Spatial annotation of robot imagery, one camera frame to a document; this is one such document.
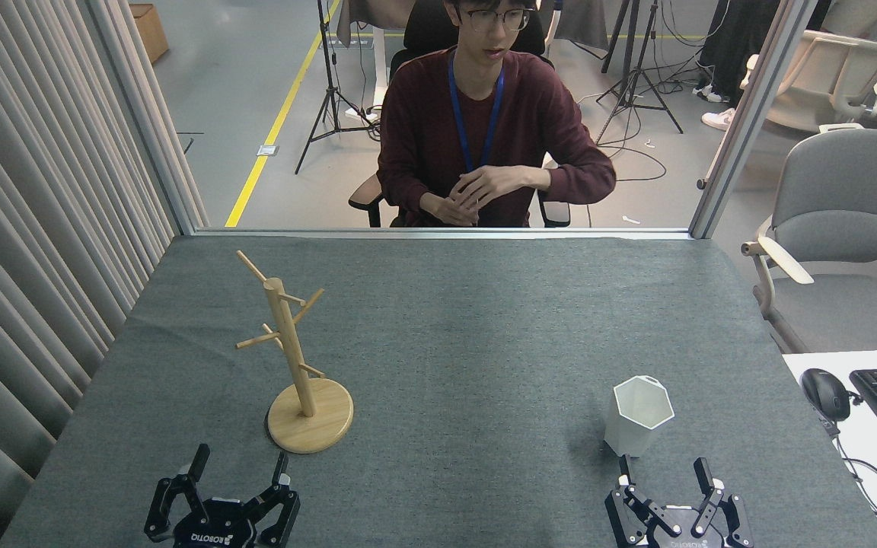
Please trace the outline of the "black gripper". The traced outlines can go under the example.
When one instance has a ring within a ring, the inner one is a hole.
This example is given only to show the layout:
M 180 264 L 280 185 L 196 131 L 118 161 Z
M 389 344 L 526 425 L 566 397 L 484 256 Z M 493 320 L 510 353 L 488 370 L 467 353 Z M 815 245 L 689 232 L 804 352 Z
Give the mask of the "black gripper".
M 230 499 L 202 502 L 199 498 L 197 483 L 209 455 L 209 445 L 199 444 L 186 472 L 157 482 L 144 524 L 146 537 L 156 543 L 168 538 L 174 497 L 184 495 L 190 514 L 174 528 L 174 547 L 285 547 L 301 507 L 301 499 L 290 489 L 290 478 L 285 474 L 289 456 L 281 452 L 269 488 L 241 504 Z M 277 506 L 281 510 L 276 523 L 257 533 L 258 521 Z
M 618 457 L 618 485 L 606 506 L 620 547 L 752 547 L 745 500 L 732 495 L 711 473 L 709 461 L 698 457 L 694 471 L 704 495 L 697 508 L 665 510 L 643 495 L 631 479 L 633 457 Z

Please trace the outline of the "person's right hand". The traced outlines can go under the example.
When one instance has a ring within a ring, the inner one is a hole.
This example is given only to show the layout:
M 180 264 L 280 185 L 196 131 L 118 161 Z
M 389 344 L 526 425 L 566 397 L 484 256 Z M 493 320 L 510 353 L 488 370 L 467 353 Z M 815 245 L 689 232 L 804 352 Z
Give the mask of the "person's right hand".
M 445 225 L 457 226 L 457 228 L 477 226 L 478 214 L 476 211 L 458 205 L 448 197 L 432 194 L 432 192 L 426 192 L 419 198 L 419 209 L 434 216 Z

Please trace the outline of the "person's left hand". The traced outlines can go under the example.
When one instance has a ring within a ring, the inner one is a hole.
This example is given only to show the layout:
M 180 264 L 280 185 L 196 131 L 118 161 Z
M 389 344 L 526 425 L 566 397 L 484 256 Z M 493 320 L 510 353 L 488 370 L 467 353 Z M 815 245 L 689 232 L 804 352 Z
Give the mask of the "person's left hand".
M 477 211 L 493 200 L 522 188 L 548 191 L 551 170 L 543 167 L 482 166 L 462 174 L 450 193 L 452 202 L 468 211 Z

